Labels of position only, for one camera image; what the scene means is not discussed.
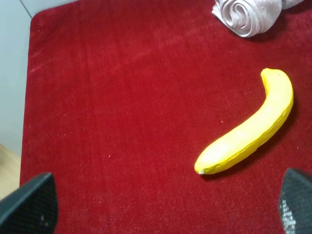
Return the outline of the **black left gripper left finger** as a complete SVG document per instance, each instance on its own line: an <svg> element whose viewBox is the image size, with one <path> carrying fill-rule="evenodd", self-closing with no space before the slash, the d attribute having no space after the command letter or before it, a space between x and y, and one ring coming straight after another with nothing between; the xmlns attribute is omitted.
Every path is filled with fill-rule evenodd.
<svg viewBox="0 0 312 234"><path fill-rule="evenodd" d="M41 173L0 201L2 234L52 234L58 199L52 173Z"/></svg>

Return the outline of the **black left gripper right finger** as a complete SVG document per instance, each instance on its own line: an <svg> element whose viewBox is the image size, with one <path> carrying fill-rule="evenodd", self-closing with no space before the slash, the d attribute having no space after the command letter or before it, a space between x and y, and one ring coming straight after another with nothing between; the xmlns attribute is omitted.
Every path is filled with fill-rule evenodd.
<svg viewBox="0 0 312 234"><path fill-rule="evenodd" d="M288 168L278 201L278 211L286 234L312 232L312 176L302 170Z"/></svg>

